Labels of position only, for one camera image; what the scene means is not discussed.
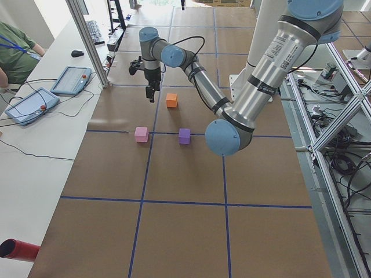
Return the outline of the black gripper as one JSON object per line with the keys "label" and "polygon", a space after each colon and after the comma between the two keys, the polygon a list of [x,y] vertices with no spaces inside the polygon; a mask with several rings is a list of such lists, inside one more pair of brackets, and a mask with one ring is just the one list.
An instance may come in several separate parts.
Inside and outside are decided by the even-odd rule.
{"label": "black gripper", "polygon": [[148,81],[146,86],[146,97],[151,103],[154,103],[155,92],[159,91],[159,83],[161,82],[161,69],[144,69],[144,76]]}

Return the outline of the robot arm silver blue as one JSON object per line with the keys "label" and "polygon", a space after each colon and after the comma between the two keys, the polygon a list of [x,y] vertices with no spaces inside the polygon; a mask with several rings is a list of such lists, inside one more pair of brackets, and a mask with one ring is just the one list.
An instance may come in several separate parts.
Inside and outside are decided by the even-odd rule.
{"label": "robot arm silver blue", "polygon": [[303,50],[339,38],[342,13],[343,1],[288,1],[278,19],[277,34],[234,102],[209,78],[195,53],[160,38],[156,28],[144,27],[139,31],[139,41],[148,80],[146,97],[154,102],[154,93],[160,87],[161,63],[181,68],[205,105],[218,117],[205,131],[209,149],[219,156],[233,155],[250,144],[256,118]]}

